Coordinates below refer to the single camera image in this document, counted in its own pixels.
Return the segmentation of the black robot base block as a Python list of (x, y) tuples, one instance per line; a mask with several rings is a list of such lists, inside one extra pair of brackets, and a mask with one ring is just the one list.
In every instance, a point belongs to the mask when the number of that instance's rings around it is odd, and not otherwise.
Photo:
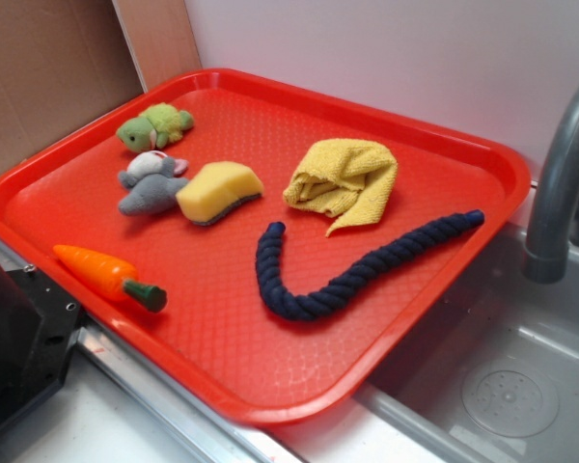
[(41, 270), (0, 264), (0, 432), (62, 388), (81, 316)]

